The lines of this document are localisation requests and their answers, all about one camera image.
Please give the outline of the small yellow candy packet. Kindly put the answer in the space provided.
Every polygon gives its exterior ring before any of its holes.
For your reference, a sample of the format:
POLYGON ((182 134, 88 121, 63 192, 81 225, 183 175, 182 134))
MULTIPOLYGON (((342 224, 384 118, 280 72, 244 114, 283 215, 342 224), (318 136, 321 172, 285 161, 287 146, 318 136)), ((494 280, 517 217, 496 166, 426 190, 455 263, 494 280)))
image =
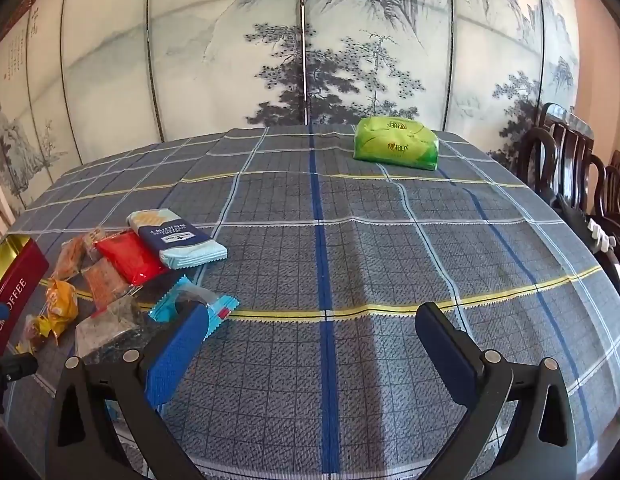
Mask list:
POLYGON ((24 329, 22 330, 22 336, 20 336, 19 343, 16 346, 18 353, 37 353, 48 340, 48 335, 51 331, 50 320, 46 315, 31 315, 26 316, 24 329))

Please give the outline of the red gold toffee tin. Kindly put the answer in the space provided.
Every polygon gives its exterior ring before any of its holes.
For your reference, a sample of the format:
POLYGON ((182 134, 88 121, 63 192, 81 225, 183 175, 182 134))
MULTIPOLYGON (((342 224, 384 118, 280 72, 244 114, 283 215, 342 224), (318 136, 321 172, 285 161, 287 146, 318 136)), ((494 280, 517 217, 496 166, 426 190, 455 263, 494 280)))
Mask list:
POLYGON ((0 304, 7 308, 7 318, 0 318, 0 355, 49 266, 37 243, 26 234, 7 234, 0 243, 0 304))

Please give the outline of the orange snack packet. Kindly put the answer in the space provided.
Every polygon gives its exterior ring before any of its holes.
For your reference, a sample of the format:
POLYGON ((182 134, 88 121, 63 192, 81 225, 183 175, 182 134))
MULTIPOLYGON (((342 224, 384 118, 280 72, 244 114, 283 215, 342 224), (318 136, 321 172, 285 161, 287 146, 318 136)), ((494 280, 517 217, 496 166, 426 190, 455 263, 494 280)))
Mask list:
POLYGON ((53 335, 55 340, 60 339, 78 313, 75 286, 65 281, 52 281, 52 285, 46 289, 45 313, 39 318, 41 335, 53 335))

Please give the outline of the clear pack orange fried snacks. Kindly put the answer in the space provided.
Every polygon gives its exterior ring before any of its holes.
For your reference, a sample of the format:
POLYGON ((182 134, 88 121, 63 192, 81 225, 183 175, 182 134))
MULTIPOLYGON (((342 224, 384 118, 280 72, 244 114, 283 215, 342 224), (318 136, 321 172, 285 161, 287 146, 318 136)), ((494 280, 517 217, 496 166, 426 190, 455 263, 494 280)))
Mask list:
POLYGON ((86 255, 83 237, 75 236, 63 242, 57 257, 55 268, 51 274, 53 280, 67 281, 76 276, 86 255))

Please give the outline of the clear grey sesame snack pack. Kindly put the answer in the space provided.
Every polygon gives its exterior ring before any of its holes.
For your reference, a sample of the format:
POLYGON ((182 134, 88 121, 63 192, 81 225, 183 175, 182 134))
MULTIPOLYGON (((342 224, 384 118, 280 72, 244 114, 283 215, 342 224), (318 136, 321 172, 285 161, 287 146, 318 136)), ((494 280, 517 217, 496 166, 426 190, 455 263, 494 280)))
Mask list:
POLYGON ((161 327, 132 296, 123 296, 76 326, 75 356, 88 364, 112 362, 124 351, 143 349, 161 327))

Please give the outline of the red snack pack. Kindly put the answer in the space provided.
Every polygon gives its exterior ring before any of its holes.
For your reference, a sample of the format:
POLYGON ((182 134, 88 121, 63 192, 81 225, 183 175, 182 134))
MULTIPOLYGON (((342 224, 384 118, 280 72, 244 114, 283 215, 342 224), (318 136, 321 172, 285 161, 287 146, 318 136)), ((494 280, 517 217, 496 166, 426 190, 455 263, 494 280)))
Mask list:
POLYGON ((133 286, 144 285, 168 272, 158 256, 131 230, 97 240, 96 248, 133 286))

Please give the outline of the navy cream biscuit pack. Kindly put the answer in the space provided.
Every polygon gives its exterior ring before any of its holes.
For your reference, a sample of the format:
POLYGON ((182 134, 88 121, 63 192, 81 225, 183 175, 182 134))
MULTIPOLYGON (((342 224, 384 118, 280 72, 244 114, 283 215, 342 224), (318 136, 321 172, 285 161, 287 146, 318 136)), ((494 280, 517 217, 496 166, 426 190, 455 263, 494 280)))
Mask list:
POLYGON ((195 268, 227 258, 225 246, 171 209, 133 211, 127 224, 171 270, 195 268))

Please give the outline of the teal candy wrapper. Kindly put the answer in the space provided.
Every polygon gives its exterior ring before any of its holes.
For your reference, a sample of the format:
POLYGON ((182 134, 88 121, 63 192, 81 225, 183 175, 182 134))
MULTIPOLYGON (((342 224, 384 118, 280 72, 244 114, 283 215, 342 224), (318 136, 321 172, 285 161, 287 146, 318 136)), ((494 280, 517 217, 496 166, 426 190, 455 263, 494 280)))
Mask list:
POLYGON ((203 339, 209 338, 236 310, 239 300, 229 295, 218 295, 195 285, 186 276, 175 284, 150 309, 150 318, 157 323, 170 323, 189 307, 203 312, 203 339))

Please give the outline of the small red white cake pack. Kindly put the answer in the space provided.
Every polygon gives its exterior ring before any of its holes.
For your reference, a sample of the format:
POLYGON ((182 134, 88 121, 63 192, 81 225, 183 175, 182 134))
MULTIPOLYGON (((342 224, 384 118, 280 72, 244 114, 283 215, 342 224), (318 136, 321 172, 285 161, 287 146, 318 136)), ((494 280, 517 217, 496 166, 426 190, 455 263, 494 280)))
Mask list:
POLYGON ((100 240, 104 240, 106 236, 107 233, 102 228, 95 228, 82 237, 84 252, 91 262, 96 262, 102 258, 96 244, 100 240))

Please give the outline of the blue plaid tablecloth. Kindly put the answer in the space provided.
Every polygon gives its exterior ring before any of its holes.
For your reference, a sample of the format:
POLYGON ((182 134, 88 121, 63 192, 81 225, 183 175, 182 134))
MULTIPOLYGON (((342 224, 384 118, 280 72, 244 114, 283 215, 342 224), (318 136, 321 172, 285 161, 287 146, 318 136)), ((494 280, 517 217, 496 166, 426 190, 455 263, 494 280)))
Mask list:
POLYGON ((161 414, 212 479, 410 479, 463 414, 414 330, 433 301, 481 348, 564 374, 576 452, 620 408, 620 298, 531 188, 441 134, 436 171, 359 162, 347 126, 233 129, 71 170, 14 224, 48 261, 167 207, 237 298, 161 414))

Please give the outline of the dark wooden chair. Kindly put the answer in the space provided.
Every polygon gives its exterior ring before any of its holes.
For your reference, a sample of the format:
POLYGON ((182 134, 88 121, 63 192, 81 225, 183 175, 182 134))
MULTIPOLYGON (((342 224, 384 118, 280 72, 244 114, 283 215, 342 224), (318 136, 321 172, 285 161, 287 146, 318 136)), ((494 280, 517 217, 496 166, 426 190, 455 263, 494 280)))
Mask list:
POLYGON ((570 226, 620 295, 620 224, 602 211, 607 166, 594 154, 592 129, 564 107, 546 103, 521 138, 516 174, 570 226), (613 250, 592 252, 589 218, 616 238, 613 250))
POLYGON ((615 150, 611 164, 606 167, 604 195, 602 196, 604 216, 620 224, 620 151, 615 150))

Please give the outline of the painted folding screen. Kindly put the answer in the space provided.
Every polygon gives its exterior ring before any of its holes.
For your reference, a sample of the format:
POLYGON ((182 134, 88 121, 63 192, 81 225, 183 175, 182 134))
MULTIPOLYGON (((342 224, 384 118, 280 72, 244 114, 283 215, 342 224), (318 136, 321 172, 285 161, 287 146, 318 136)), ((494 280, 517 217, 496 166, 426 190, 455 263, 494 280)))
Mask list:
POLYGON ((400 116, 503 165, 574 107, 574 0, 22 0, 0 33, 0 197, 235 127, 400 116))

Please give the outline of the green tissue pack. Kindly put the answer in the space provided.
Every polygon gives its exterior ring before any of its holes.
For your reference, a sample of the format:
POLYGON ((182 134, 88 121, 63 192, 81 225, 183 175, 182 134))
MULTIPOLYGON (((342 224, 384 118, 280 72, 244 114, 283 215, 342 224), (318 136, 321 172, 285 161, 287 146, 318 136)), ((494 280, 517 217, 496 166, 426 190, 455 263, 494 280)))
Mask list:
POLYGON ((353 158, 433 171, 438 168, 439 138, 416 120, 366 117, 355 129, 353 158))

